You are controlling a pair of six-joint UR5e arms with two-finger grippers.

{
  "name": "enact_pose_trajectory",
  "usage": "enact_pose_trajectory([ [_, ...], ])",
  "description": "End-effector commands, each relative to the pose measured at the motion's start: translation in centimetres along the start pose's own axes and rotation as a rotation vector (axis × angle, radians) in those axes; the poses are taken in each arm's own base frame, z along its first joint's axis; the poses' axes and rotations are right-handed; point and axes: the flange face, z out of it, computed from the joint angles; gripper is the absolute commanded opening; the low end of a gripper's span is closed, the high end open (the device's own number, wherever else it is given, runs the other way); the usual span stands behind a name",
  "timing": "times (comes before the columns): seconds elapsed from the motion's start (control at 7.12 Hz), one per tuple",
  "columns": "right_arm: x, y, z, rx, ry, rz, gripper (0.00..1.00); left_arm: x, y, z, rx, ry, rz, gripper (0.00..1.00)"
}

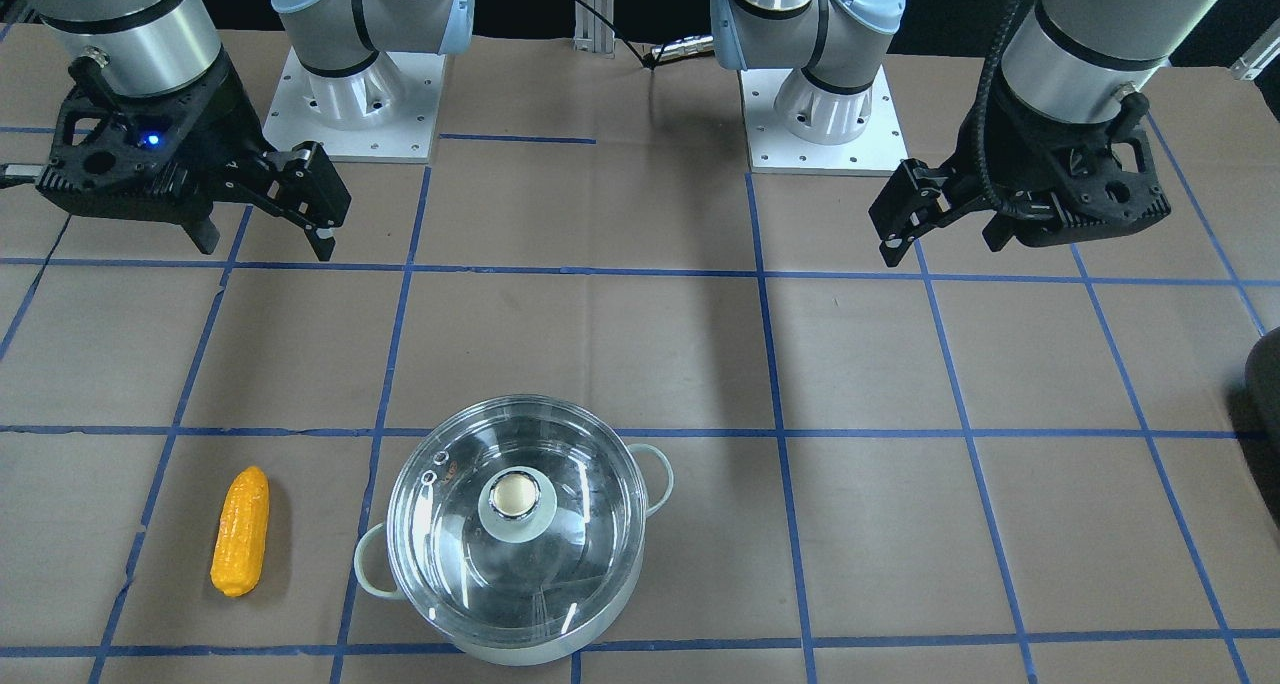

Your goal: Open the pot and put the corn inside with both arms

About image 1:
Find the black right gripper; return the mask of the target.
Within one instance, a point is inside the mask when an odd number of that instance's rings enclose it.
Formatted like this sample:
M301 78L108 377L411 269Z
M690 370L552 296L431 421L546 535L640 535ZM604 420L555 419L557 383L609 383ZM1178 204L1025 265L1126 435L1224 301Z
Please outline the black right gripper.
M74 216L178 225L202 255L221 233L216 201L261 204L298 227L321 263L352 201L320 142L273 151L227 54L169 94L131 99L106 82L106 58L81 54L36 190Z

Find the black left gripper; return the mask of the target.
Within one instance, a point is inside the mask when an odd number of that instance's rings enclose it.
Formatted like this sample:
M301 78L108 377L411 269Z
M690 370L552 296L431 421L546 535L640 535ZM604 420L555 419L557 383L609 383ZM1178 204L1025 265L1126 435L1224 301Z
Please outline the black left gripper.
M884 265L970 213L993 213L983 229L993 251L1012 240L1038 248L1133 236L1164 220L1172 208L1140 124L1149 100L1130 86L1117 94L1115 118L1071 124L992 87L986 118L966 118L950 165L905 159L870 205Z

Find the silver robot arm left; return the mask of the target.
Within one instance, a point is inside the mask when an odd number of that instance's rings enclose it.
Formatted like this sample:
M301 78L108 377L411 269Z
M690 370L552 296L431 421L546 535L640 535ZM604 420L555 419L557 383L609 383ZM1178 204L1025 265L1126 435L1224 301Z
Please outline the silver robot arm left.
M1216 1L1006 0L954 154L936 168L904 159L870 205L884 264L974 213L991 213L995 252L1133 236L1169 216L1144 86ZM774 110L790 134L844 145L867 127L906 5L710 0L710 37L724 69L787 72Z

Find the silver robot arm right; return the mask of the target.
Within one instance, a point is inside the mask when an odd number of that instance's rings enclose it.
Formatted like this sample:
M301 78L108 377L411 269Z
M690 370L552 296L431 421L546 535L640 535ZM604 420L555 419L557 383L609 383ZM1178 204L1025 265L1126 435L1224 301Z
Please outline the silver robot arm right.
M3 186L31 186L72 216L179 227L211 254L218 202L250 204L297 227L332 257L351 195L334 165L346 134L367 154L424 160L426 81L412 58L463 53L475 0L270 0L298 67L294 127L279 149L204 0L27 0L69 54L47 158L6 163Z

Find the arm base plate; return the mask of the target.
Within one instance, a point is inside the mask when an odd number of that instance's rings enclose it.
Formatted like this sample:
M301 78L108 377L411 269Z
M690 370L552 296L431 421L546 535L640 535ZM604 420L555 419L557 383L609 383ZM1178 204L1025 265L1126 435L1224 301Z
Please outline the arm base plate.
M325 78L289 51L264 122L279 150L319 142L334 163L428 165L449 59L381 53L365 70Z
M854 95L818 90L799 70L745 70L739 79L754 173L887 177L908 158L883 67Z

